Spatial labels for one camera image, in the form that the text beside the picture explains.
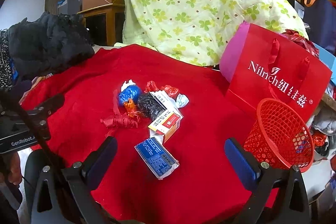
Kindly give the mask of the person's left hand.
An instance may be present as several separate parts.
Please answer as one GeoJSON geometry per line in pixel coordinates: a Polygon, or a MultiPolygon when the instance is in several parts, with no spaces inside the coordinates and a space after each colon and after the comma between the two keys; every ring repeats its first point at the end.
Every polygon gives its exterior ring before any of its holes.
{"type": "Polygon", "coordinates": [[[17,152],[8,153],[6,155],[1,155],[1,159],[6,167],[6,175],[1,173],[1,182],[4,182],[4,179],[7,178],[8,182],[14,185],[19,185],[22,182],[19,154],[17,152]]]}

